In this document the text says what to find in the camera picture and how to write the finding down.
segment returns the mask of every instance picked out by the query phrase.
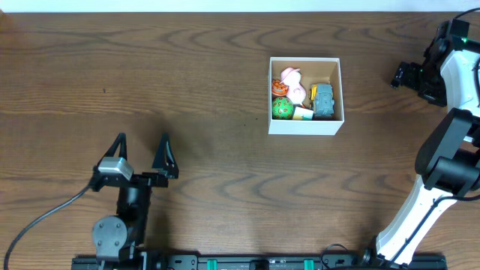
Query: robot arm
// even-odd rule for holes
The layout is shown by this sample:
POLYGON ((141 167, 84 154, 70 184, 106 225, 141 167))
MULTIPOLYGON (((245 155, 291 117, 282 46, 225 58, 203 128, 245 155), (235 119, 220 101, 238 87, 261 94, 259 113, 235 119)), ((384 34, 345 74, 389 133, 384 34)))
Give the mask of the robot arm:
POLYGON ((147 263, 152 257, 146 258, 137 250, 145 238, 152 188, 167 188, 169 179, 179 177, 168 134, 162 136, 151 167, 157 172, 134 174, 134 169, 127 161, 124 133, 118 135, 97 166, 94 166, 88 184, 93 191, 98 192, 104 186, 120 190, 116 215, 100 219, 91 230, 97 250, 95 265, 99 270, 117 269, 119 264, 125 262, 147 263), (114 157, 118 147, 118 157, 114 157))
POLYGON ((376 237, 376 258, 408 265, 440 215, 456 199, 479 188, 478 153, 460 149, 466 140, 480 146, 479 43, 468 40, 469 23, 444 22, 424 53, 422 65, 402 62, 391 86, 405 85, 448 115, 418 152, 414 187, 394 220, 376 237))

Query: cardboard box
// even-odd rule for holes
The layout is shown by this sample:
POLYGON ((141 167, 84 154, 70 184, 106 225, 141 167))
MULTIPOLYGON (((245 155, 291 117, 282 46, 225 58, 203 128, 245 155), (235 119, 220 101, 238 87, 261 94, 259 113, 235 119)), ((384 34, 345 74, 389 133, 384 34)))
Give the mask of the cardboard box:
POLYGON ((339 58, 271 57, 268 69, 268 134, 335 135, 344 123, 344 100, 339 58), (328 120, 272 119, 272 80, 280 79, 285 68, 300 68, 301 85, 308 92, 314 83, 333 88, 334 115, 328 120))

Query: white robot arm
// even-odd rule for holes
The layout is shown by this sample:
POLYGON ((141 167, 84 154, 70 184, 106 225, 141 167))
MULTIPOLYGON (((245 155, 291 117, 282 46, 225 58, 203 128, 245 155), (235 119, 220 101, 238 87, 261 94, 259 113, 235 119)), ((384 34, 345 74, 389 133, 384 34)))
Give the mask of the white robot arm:
POLYGON ((407 266, 440 215, 479 188, 480 156, 460 149, 480 146, 480 43, 468 40, 469 23, 444 22, 422 65, 402 62, 391 86, 407 86, 448 115, 418 152, 414 187, 394 220, 375 240, 377 265, 407 266))

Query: toy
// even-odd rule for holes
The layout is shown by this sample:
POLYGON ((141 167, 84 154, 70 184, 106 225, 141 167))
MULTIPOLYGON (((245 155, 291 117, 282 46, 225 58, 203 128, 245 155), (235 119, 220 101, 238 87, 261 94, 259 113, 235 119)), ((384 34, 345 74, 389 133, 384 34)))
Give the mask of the toy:
POLYGON ((296 107, 293 113, 293 120, 311 120, 314 117, 314 111, 311 109, 304 109, 296 107))
POLYGON ((293 115, 293 103, 287 97, 277 97, 271 102, 273 119, 290 120, 293 115))
POLYGON ((293 67, 287 67, 281 73, 281 82, 289 87, 286 97, 289 98, 295 105, 302 104, 307 97, 307 92, 300 84, 302 75, 299 71, 299 68, 294 69, 293 67))
POLYGON ((315 116, 332 116, 335 100, 333 100, 333 88, 331 85, 322 83, 312 85, 310 99, 313 100, 313 113, 315 116))
POLYGON ((271 82, 271 94, 276 97, 283 97, 288 92, 288 86, 280 82, 279 79, 274 79, 271 82))

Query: orange toy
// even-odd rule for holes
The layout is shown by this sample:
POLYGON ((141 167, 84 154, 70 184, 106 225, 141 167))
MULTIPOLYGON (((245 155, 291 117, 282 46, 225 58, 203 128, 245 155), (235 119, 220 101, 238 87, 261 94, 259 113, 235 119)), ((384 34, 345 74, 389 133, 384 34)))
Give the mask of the orange toy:
POLYGON ((288 92, 288 86, 280 82, 279 79, 274 79, 271 82, 271 94, 276 97, 283 97, 288 92))

